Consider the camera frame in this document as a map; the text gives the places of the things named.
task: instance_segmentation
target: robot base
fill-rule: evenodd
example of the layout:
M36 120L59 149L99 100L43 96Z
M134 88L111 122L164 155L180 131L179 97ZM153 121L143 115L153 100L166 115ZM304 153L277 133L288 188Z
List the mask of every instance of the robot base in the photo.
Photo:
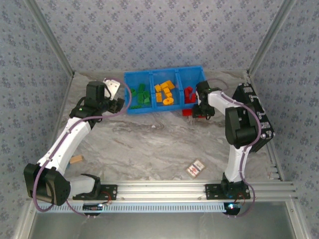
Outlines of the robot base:
M248 186L243 181L229 182L225 174L220 184L206 184L205 192L207 200L250 199Z

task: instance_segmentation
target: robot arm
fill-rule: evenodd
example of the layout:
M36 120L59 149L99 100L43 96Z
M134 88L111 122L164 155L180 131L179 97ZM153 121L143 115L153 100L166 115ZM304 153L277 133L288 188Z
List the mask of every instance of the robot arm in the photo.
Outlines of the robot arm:
M106 111L119 112L124 105L124 100L113 99L119 86L120 83L114 80L88 83L86 96L72 110L70 119L60 137L37 164L28 164L24 169L26 187L30 197L32 197L37 173L48 160L50 161L46 164L38 182L37 199L60 206L68 197L87 194L87 196L93 198L100 193L100 179L98 177L88 174L69 179L63 177L74 151L100 120L82 121L75 125L72 130L70 128L86 117L101 116Z
M193 107L193 117L211 117L218 109L225 115L225 135L230 144L228 165L223 175L222 187L225 195L236 197L238 192L245 191L240 172L244 175L245 165L250 151L257 152L274 136L268 118L261 107L258 97L248 83L240 84L233 98L225 95L219 88L213 88L207 81L196 85L198 104ZM253 146L258 133L258 122L242 107L245 104L259 116L262 136Z

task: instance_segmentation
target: small card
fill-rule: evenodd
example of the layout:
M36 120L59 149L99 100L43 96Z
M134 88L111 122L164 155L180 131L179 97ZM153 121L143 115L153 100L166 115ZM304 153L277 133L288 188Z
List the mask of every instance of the small card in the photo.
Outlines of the small card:
M205 165L197 159L186 169L186 171L192 178L196 178L204 168Z

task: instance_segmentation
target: wooden block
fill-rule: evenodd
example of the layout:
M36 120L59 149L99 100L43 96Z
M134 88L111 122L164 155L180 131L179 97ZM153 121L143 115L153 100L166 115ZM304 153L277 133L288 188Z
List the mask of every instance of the wooden block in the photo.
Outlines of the wooden block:
M169 88L170 90L172 90L172 89L175 88L175 85L174 85L171 81L166 81L165 83L168 85L168 88Z
M77 156L74 156L70 159L70 164L78 163L78 162L82 162L82 161L83 161L83 156L77 155Z
M155 86L155 90L156 90L157 93L161 92L161 87L160 87L160 85L156 85L156 86Z

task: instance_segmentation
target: blue plastic tray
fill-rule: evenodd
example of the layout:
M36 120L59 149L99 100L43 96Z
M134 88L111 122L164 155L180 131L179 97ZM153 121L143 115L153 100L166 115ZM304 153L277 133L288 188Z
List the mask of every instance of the blue plastic tray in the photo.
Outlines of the blue plastic tray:
M171 90L174 104L171 106L164 106L162 102L156 102L156 92L154 86L164 83L165 81L172 81L175 88ZM128 109L129 114L141 114L160 111L175 111L181 109L190 109L194 105L185 104L184 102L184 89L188 86L193 88L195 93L196 84L201 81L205 81L205 75L201 66L179 67L179 68L166 68L160 70L148 70L148 71L135 71L126 72L124 74L124 81L130 87L136 91L140 84L145 84L145 91L149 91L151 94L151 104L149 106L143 105L139 109ZM125 89L125 102L129 101L129 94ZM132 106L137 106L137 96L132 98Z

